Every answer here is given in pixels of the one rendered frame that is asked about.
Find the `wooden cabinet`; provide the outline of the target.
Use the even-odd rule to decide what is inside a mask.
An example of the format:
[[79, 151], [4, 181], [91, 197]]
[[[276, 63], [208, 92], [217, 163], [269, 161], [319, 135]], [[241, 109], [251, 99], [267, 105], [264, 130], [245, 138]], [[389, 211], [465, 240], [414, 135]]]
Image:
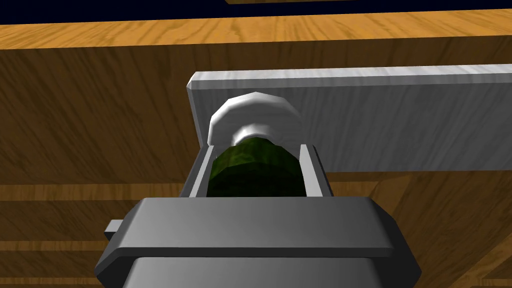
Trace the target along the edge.
[[102, 288], [102, 228], [175, 197], [196, 71], [512, 63], [512, 9], [0, 25], [0, 288]]

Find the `grey drawer front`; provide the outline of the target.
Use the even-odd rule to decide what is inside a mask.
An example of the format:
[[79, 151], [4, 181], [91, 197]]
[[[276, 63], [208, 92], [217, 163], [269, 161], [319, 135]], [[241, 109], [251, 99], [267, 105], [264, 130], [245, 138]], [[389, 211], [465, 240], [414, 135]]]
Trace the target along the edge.
[[512, 170], [512, 64], [196, 71], [187, 84], [197, 136], [226, 100], [286, 99], [324, 169]]

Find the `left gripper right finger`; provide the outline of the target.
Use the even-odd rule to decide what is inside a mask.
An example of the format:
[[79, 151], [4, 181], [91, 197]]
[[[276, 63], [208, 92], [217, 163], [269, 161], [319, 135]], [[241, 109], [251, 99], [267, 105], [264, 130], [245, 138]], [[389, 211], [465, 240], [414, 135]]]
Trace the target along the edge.
[[300, 146], [299, 163], [307, 197], [333, 197], [316, 148], [312, 144]]

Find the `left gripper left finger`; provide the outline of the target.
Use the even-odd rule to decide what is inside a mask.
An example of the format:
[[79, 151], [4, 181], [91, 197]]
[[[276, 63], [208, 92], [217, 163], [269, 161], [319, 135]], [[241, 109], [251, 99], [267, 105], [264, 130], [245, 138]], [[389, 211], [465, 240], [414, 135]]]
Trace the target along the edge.
[[180, 198], [207, 197], [212, 164], [215, 159], [216, 152], [213, 145], [205, 145], [200, 148], [183, 189], [179, 194]]

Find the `white and green knob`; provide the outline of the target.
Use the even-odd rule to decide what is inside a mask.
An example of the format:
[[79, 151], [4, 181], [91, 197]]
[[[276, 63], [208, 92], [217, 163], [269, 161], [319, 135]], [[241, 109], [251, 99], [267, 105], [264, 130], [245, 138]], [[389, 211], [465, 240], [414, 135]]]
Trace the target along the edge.
[[301, 116], [286, 99], [259, 92], [228, 99], [210, 119], [207, 142], [222, 151], [206, 196], [306, 196], [303, 138]]

